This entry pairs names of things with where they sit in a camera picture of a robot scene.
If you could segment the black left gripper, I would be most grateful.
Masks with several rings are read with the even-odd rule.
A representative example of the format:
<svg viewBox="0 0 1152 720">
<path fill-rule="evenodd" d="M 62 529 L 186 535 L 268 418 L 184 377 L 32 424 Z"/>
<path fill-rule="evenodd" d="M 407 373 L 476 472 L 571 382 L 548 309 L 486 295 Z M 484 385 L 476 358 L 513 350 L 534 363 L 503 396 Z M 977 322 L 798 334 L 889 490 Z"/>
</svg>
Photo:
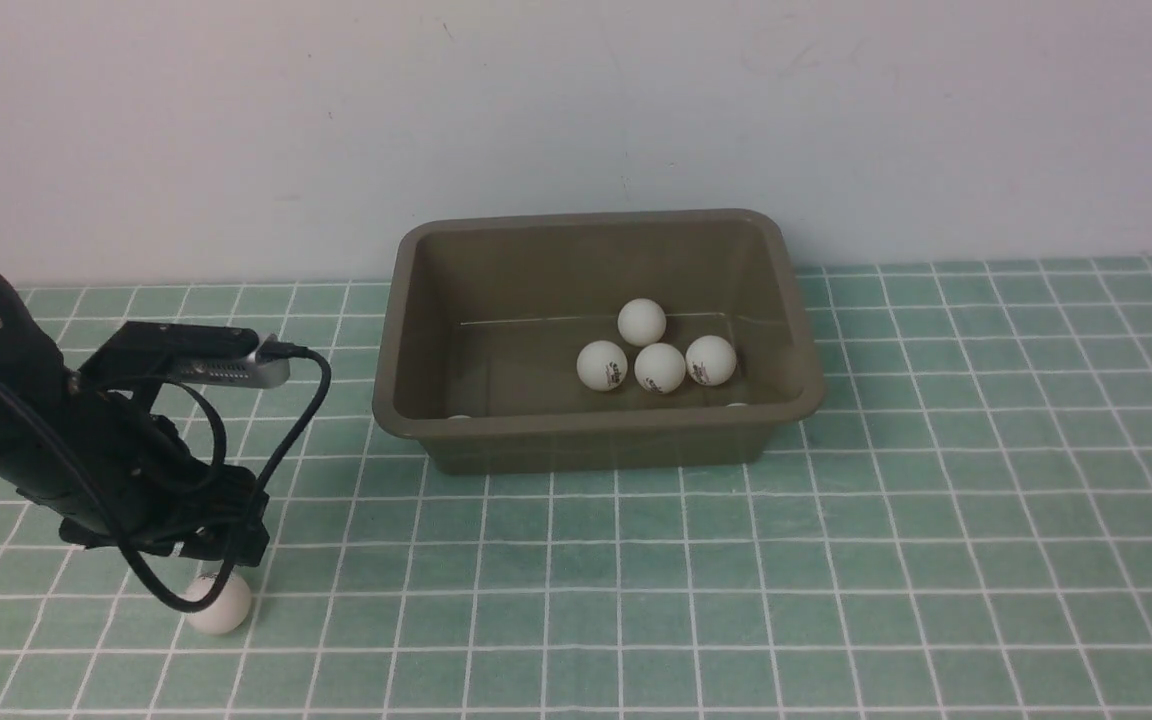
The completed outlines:
<svg viewBox="0 0 1152 720">
<path fill-rule="evenodd" d="M 99 507 L 61 468 L 36 433 L 0 401 L 0 478 L 18 497 L 56 511 L 63 541 L 255 568 L 270 546 L 264 514 L 270 495 L 255 491 L 251 470 L 223 465 L 217 478 L 195 457 L 170 420 L 152 419 L 116 393 L 61 393 L 41 419 L 63 439 L 127 530 L 118 541 Z"/>
</svg>

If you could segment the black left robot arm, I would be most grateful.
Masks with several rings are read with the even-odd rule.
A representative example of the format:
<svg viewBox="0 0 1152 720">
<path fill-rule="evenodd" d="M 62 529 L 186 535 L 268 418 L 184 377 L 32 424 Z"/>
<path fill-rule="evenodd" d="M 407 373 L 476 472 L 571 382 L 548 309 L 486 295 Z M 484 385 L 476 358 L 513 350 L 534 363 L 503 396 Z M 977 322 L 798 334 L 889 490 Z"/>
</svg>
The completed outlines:
<svg viewBox="0 0 1152 720">
<path fill-rule="evenodd" d="M 234 541 L 238 564 L 257 564 L 268 530 L 252 520 L 236 535 L 248 498 L 256 497 L 259 511 L 268 503 L 255 488 L 255 475 L 225 464 L 221 454 L 192 455 L 179 429 L 152 414 L 152 406 L 168 381 L 232 388 L 283 382 L 287 364 L 262 365 L 260 346 L 251 329 L 126 323 L 81 367 L 70 369 L 0 274 L 0 382 L 55 430 L 92 488 L 83 488 L 1 400 L 0 478 L 18 497 L 56 511 L 65 541 L 114 546 L 96 502 L 104 497 L 141 552 L 219 561 Z"/>
</svg>

